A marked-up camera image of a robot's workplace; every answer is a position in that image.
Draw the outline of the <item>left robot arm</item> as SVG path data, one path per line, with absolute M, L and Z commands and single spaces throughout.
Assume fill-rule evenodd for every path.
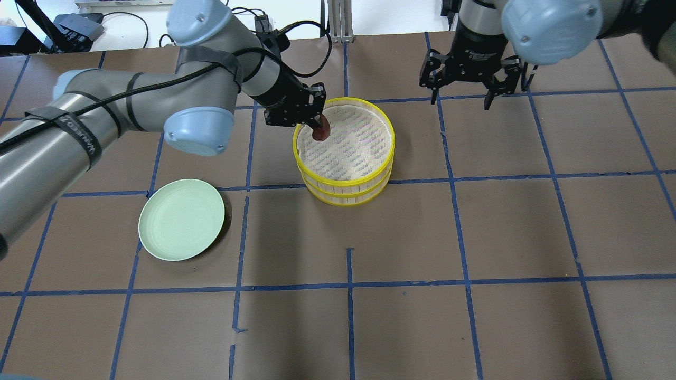
M 53 99 L 2 136 L 2 257 L 11 245 L 126 132 L 157 132 L 175 149 L 215 156 L 229 144 L 239 94 L 275 127 L 330 135 L 323 83 L 286 65 L 270 46 L 281 31 L 251 31 L 221 1 L 176 1 L 167 31 L 182 53 L 174 74 L 71 70 Z

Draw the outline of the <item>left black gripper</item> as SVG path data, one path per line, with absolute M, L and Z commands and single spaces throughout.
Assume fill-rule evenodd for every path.
M 281 74 L 272 87 L 253 100 L 264 108 L 264 120 L 275 127 L 308 125 L 324 128 L 326 86 L 323 82 L 306 85 L 292 74 Z

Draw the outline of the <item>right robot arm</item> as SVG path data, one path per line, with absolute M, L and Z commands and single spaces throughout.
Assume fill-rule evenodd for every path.
M 419 85 L 480 83 L 484 108 L 530 89 L 538 67 L 575 57 L 594 40 L 637 34 L 652 58 L 674 72 L 674 1 L 444 1 L 458 19 L 450 50 L 427 51 Z

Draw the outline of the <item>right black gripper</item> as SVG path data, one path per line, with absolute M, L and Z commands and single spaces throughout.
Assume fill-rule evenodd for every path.
M 454 32 L 450 50 L 442 54 L 429 49 L 422 63 L 419 86 L 431 91 L 435 105 L 441 88 L 454 82 L 480 83 L 486 89 L 484 110 L 489 110 L 495 97 L 511 96 L 521 80 L 522 64 L 518 56 L 503 58 L 508 40 L 500 32 L 480 34 L 466 26 Z

